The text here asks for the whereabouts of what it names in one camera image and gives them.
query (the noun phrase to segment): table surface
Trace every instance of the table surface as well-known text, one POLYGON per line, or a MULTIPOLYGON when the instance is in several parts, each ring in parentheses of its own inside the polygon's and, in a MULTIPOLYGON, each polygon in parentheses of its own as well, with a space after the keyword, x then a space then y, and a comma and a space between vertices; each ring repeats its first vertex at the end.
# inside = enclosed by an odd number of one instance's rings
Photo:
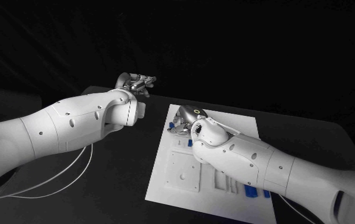
MULTIPOLYGON (((82 95, 108 90, 88 87, 82 95)), ((170 104, 255 117, 260 139, 278 150, 326 167, 355 170, 355 146, 335 123, 156 95, 137 99, 146 103, 144 119, 94 143, 91 165, 79 180, 49 197, 0 199, 1 223, 244 223, 144 200, 170 104)), ((50 155, 23 165, 3 194, 48 180, 79 152, 50 155)), ((42 196, 65 187, 82 172, 89 153, 88 147, 72 168, 22 196, 42 196)), ((289 223, 290 218, 309 223, 274 193, 271 197, 277 223, 289 223)))

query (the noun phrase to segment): white board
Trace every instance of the white board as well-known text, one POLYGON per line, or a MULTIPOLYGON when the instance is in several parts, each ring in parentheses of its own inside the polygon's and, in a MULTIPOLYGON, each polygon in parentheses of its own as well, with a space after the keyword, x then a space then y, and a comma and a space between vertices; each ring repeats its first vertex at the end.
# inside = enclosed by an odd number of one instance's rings
MULTIPOLYGON (((247 197, 240 182, 219 174, 211 165, 193 161, 188 147, 190 137, 166 131, 177 109, 179 106, 172 104, 162 128, 146 200, 248 223, 276 224, 273 201, 264 197, 263 189, 257 189, 258 197, 247 197)), ((218 122, 258 138, 254 117, 203 110, 218 122)))

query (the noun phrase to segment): blue block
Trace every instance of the blue block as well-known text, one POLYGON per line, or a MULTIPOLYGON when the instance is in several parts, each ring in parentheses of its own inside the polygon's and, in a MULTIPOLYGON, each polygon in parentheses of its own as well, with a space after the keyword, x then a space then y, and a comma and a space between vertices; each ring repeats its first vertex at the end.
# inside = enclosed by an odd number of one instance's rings
POLYGON ((257 197, 257 189, 248 185, 244 185, 244 188, 245 188, 245 196, 257 197))
POLYGON ((270 191, 264 190, 264 197, 270 198, 270 191))

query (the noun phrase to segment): black backdrop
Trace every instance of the black backdrop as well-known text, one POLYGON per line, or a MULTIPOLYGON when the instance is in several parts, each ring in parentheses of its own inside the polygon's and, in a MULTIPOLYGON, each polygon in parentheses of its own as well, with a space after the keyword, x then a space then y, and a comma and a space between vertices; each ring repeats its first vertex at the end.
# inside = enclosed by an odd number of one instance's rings
POLYGON ((355 0, 0 0, 0 88, 43 106, 121 72, 153 94, 336 122, 355 141, 355 0))

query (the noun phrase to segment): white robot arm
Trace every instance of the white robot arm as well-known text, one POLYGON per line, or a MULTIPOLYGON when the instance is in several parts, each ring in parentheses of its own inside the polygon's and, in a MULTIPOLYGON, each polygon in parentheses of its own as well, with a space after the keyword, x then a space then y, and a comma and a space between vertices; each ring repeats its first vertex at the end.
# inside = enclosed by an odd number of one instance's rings
POLYGON ((32 160, 78 150, 144 117, 133 95, 153 87, 154 77, 123 73, 115 89, 66 98, 33 113, 0 123, 0 176, 32 160))
POLYGON ((355 223, 346 219, 346 207, 355 201, 355 171, 326 168, 240 131, 228 133, 198 107, 180 106, 173 121, 179 118, 182 124, 167 130, 179 135, 190 133, 193 156, 202 164, 211 164, 242 184, 287 197, 325 224, 355 223), (336 206, 339 194, 343 199, 336 206))

